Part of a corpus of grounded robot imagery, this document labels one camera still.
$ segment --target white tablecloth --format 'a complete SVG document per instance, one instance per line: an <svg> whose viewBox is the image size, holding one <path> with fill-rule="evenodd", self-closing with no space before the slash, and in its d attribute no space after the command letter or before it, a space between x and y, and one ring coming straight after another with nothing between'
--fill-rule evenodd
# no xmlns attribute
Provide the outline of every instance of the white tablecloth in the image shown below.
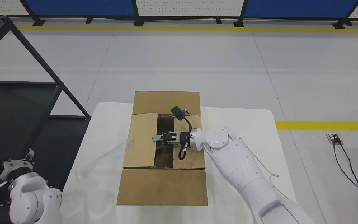
<svg viewBox="0 0 358 224"><path fill-rule="evenodd" d="M205 155L208 206L117 206L123 151L94 164L78 180L75 172L95 158L111 151L128 136L132 104L102 102L96 107L70 176L61 207L64 224L90 223L252 223L249 208L239 193L226 182ZM274 117L268 110L201 108L203 130L228 126L279 178L277 188L292 200L295 194ZM265 177L269 173L261 167Z"/></svg>

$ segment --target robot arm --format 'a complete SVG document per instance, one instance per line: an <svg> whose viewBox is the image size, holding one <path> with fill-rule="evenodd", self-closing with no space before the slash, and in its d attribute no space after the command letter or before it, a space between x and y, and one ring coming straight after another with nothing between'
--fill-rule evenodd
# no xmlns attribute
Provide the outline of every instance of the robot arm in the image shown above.
<svg viewBox="0 0 358 224"><path fill-rule="evenodd" d="M267 181L247 146L228 128L196 130L192 146L204 149L220 173L241 194L257 224L314 224L292 200Z"/></svg>
<svg viewBox="0 0 358 224"><path fill-rule="evenodd" d="M44 178L33 172L30 162L34 152L23 160L3 161L0 180L10 192L9 217L15 224L62 224L62 193L49 188Z"/></svg>

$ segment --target blue partition panel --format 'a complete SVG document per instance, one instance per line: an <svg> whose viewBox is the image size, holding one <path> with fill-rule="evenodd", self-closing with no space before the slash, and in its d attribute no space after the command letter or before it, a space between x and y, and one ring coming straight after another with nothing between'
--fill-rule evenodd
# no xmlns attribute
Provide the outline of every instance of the blue partition panel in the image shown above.
<svg viewBox="0 0 358 224"><path fill-rule="evenodd" d="M343 18L356 0L249 0L246 17Z"/></svg>
<svg viewBox="0 0 358 224"><path fill-rule="evenodd" d="M36 15L133 16L131 0L27 0Z"/></svg>

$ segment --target gray floor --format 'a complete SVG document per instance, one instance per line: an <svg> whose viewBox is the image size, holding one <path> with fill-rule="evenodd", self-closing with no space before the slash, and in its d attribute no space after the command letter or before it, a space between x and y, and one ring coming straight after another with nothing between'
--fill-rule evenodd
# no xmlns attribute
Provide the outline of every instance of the gray floor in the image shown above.
<svg viewBox="0 0 358 224"><path fill-rule="evenodd" d="M20 20L19 24L29 24ZM223 26L231 26L232 21ZM83 20L63 24L84 25ZM112 26L113 21L91 24ZM196 22L146 25L191 26ZM208 22L200 26L213 26ZM329 23L248 22L246 27ZM276 120L358 120L357 35L266 32L24 31L76 98L133 102L134 91L199 91L202 106L269 109ZM0 81L51 81L12 35L0 41ZM81 114L61 96L53 114ZM298 203L321 223L357 223L358 191L325 131L279 131ZM358 170L358 135L340 132ZM342 153L338 154L348 170Z"/></svg>

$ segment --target electrical outlet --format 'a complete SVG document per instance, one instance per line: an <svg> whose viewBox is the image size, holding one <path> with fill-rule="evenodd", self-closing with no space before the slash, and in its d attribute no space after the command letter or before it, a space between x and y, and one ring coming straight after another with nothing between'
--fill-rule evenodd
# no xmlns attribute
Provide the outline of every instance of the electrical outlet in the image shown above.
<svg viewBox="0 0 358 224"><path fill-rule="evenodd" d="M330 142L331 145L335 144L335 145L340 145L338 142L334 142L334 135L337 135L338 138L341 140L341 144L344 145L343 143L343 139L341 138L341 136L337 133L326 133L326 136L328 138L328 141Z"/></svg>

